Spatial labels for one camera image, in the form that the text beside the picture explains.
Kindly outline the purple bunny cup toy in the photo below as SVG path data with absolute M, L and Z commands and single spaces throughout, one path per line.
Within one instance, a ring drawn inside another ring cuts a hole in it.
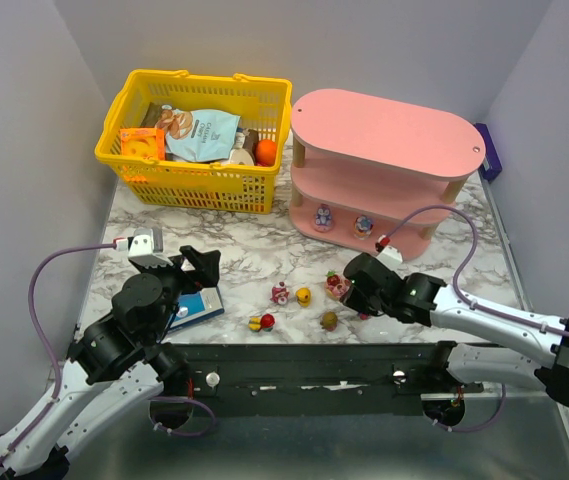
M 374 228 L 374 220 L 367 215 L 359 215 L 354 221 L 354 236 L 358 239 L 368 238 Z

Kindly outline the purple bunny donut toy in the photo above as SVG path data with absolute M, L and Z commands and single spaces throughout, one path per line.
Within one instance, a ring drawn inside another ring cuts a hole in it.
M 320 233 L 329 232 L 334 228 L 332 212 L 327 204 L 320 204 L 316 210 L 313 228 Z

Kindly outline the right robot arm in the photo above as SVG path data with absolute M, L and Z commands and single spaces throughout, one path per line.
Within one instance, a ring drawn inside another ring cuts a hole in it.
M 487 302 L 423 273 L 400 277 L 367 253 L 351 260 L 343 274 L 350 286 L 340 301 L 352 310 L 496 344 L 495 355 L 461 346 L 451 350 L 447 370 L 459 382 L 541 389 L 569 408 L 569 315 L 540 315 Z

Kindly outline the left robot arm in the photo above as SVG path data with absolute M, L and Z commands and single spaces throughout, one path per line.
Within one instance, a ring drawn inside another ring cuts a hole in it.
M 201 405 L 184 355 L 165 336 L 181 295 L 217 286 L 220 251 L 183 246 L 168 257 L 150 234 L 106 246 L 125 252 L 137 273 L 54 362 L 53 385 L 0 435 L 0 479 L 62 478 L 83 441 L 139 402 Z

